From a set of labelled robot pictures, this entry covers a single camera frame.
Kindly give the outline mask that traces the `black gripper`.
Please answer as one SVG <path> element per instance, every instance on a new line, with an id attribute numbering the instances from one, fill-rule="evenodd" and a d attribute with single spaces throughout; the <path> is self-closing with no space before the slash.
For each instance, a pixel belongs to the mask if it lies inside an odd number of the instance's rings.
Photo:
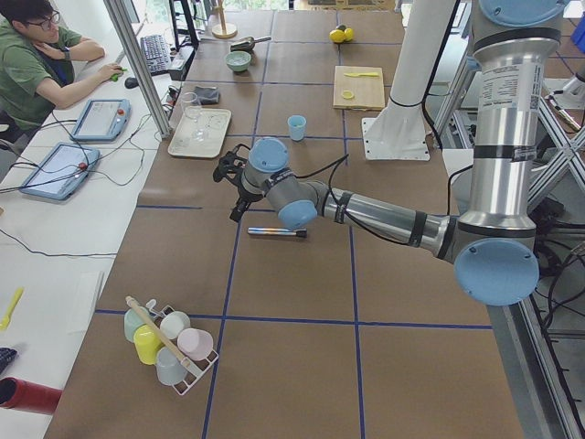
<path id="1" fill-rule="evenodd" d="M 251 203 L 259 202 L 264 199 L 263 193 L 260 189 L 247 185 L 245 182 L 238 183 L 238 194 L 238 201 L 229 215 L 229 218 L 235 222 L 241 221 Z"/>

